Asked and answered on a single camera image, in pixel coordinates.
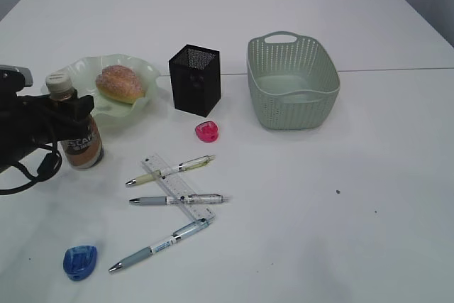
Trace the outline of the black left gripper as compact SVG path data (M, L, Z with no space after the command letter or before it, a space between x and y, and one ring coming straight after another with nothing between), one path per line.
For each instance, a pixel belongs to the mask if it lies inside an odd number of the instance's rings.
M33 85L25 67L1 66L1 171L38 149L66 138L67 127L87 126L94 97L71 97L56 101L49 95L19 96Z

